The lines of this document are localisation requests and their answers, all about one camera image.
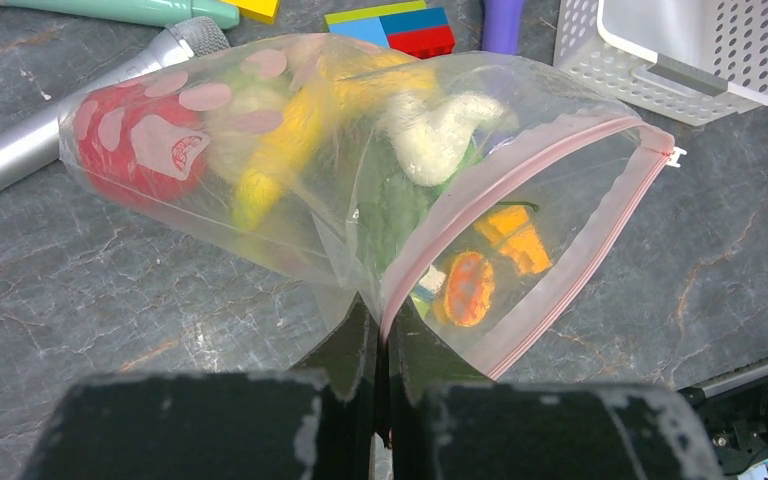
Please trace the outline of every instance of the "zipper bag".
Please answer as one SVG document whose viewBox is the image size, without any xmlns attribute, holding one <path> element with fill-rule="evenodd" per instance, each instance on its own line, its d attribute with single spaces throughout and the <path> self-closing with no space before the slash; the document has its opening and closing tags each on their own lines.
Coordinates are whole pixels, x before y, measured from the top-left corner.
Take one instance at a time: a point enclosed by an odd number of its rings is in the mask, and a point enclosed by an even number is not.
<svg viewBox="0 0 768 480">
<path fill-rule="evenodd" d="M 86 188 L 316 285 L 386 336 L 413 301 L 497 378 L 557 319 L 680 149 L 551 67 L 288 35 L 87 94 Z"/>
</svg>

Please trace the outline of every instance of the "orange toy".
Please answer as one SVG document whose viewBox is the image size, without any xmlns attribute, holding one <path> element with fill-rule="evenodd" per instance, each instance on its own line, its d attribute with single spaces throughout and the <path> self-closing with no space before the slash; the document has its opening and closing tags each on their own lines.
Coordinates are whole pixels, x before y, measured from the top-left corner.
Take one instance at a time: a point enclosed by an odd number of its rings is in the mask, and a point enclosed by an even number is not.
<svg viewBox="0 0 768 480">
<path fill-rule="evenodd" d="M 516 264 L 517 274 L 540 273 L 552 266 L 537 229 L 529 223 L 522 205 L 512 205 L 485 215 L 473 225 L 490 245 Z"/>
<path fill-rule="evenodd" d="M 438 320 L 448 320 L 459 327 L 481 323 L 490 310 L 496 290 L 493 266 L 484 255 L 466 251 L 452 261 L 443 296 L 432 306 Z"/>
</svg>

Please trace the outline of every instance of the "green lego brick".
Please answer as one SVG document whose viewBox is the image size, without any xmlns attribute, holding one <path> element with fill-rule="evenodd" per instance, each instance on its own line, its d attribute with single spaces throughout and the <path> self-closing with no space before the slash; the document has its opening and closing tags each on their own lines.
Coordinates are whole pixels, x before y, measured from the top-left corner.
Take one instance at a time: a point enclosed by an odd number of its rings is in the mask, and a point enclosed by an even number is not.
<svg viewBox="0 0 768 480">
<path fill-rule="evenodd" d="M 379 5 L 377 7 L 350 10 L 348 12 L 329 13 L 328 15 L 325 15 L 325 24 L 334 25 L 337 23 L 351 22 L 353 20 L 364 20 L 384 15 L 393 15 L 394 13 L 414 12 L 425 8 L 425 0 Z"/>
</svg>

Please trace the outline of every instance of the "gray countertop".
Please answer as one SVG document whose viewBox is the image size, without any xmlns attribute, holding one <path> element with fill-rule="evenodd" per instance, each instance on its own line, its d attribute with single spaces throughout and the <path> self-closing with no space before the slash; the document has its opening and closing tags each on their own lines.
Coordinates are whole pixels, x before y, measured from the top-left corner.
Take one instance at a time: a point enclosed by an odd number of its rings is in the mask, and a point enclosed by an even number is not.
<svg viewBox="0 0 768 480">
<path fill-rule="evenodd" d="M 380 1 L 284 0 L 232 45 L 318 31 Z M 457 51 L 478 0 L 446 6 Z M 520 54 L 551 63 L 557 0 L 532 0 Z M 138 52 L 157 29 L 0 9 L 0 131 Z M 690 154 L 667 169 L 568 311 L 504 380 L 682 387 L 768 356 L 768 108 L 692 128 L 641 112 Z M 0 193 L 0 478 L 92 372 L 283 369 L 327 327 L 309 287 L 83 191 L 53 164 Z"/>
</svg>

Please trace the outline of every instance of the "red lego brick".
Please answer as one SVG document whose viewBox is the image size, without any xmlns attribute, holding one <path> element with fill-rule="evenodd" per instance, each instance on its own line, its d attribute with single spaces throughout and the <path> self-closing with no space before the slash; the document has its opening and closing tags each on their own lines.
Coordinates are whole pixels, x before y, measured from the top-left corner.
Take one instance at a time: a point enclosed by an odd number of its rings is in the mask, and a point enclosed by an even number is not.
<svg viewBox="0 0 768 480">
<path fill-rule="evenodd" d="M 448 25 L 413 32 L 387 35 L 390 48 L 417 58 L 431 58 L 452 53 L 455 36 Z"/>
</svg>

